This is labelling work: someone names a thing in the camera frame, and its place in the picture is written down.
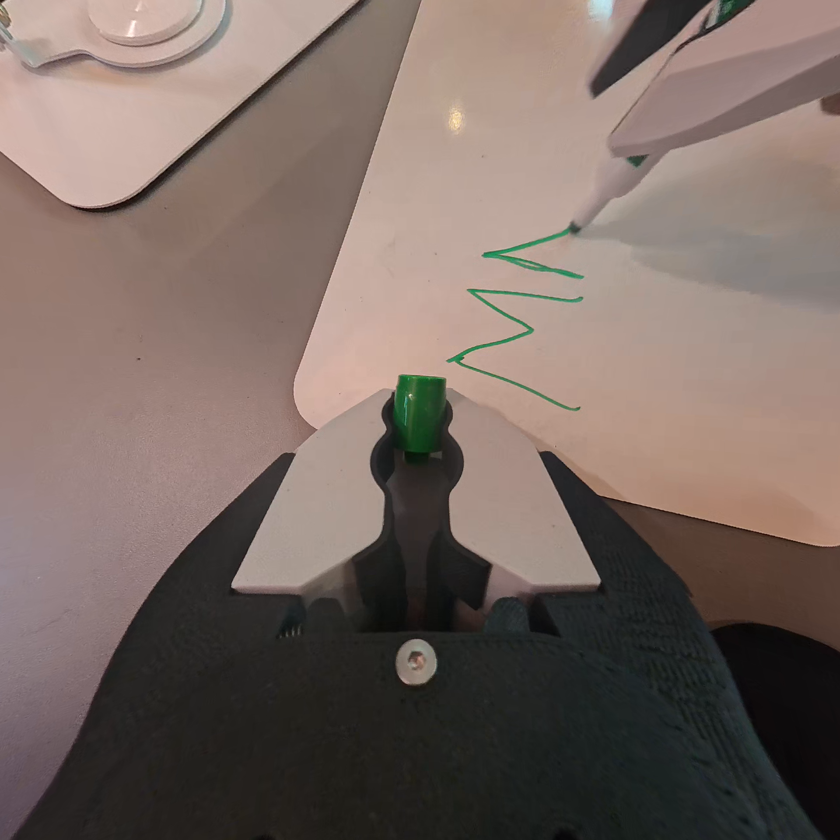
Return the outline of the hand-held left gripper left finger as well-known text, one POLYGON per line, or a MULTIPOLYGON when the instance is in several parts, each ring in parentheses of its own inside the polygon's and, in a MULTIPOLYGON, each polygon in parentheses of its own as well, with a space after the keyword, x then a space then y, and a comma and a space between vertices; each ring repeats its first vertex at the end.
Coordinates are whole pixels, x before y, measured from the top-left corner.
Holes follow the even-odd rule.
POLYGON ((334 599, 363 626, 403 626, 406 567, 396 536, 393 395, 384 389, 294 453, 233 579, 247 595, 334 599))

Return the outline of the green whiteboard marker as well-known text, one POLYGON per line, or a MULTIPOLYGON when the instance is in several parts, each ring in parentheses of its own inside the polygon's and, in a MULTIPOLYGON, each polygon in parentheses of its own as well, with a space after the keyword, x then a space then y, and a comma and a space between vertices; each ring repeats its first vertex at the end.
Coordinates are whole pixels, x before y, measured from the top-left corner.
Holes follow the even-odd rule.
MULTIPOLYGON (((704 35, 709 29, 725 24, 753 1, 716 1, 696 32, 704 35)), ((568 233, 577 235, 589 226, 613 200, 630 193, 659 163, 666 153, 609 157, 598 168, 591 195, 568 224, 568 233)))

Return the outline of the white whiteboard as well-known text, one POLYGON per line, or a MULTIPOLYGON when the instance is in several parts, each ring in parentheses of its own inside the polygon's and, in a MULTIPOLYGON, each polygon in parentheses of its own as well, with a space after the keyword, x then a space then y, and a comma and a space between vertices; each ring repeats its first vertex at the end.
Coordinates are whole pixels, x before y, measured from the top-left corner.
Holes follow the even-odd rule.
POLYGON ((296 376, 320 427, 444 376, 598 493, 838 545, 838 116, 676 150, 576 236, 613 2, 422 2, 296 376))

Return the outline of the green marker cap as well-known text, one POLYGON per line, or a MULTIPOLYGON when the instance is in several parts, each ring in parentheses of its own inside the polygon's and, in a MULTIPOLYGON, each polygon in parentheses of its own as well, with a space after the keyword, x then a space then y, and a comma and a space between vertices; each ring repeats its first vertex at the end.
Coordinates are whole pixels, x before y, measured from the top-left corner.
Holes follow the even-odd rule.
POLYGON ((400 374, 393 397, 395 448, 409 465, 426 463, 442 449, 447 416, 447 381, 425 374, 400 374))

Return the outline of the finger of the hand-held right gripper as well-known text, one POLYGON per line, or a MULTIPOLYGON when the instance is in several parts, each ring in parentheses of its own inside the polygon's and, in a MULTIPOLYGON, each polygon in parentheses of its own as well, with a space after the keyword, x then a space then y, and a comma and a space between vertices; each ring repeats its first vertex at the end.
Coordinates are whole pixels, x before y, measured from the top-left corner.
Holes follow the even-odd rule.
POLYGON ((838 95, 838 2, 750 2, 700 28, 659 68, 607 140, 664 154, 838 95))
POLYGON ((589 94, 598 98, 658 52, 713 1, 615 1, 605 42, 589 71, 589 94))

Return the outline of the white table sign stand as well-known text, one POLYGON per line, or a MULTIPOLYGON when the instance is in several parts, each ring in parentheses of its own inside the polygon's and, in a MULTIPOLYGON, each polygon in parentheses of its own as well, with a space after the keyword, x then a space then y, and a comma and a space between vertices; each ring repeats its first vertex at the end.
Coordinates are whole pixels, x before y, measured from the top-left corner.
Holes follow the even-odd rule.
POLYGON ((2 155, 63 203, 121 204, 355 5, 2 2, 2 155))

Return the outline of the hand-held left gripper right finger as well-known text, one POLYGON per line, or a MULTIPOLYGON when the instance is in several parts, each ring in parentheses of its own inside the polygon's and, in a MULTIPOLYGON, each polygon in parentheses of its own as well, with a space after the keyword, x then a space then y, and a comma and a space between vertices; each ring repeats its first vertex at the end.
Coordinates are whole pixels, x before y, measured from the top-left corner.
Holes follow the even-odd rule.
POLYGON ((447 392, 446 500, 427 556, 425 621, 458 603, 596 592, 594 562, 531 439, 497 411, 447 392))

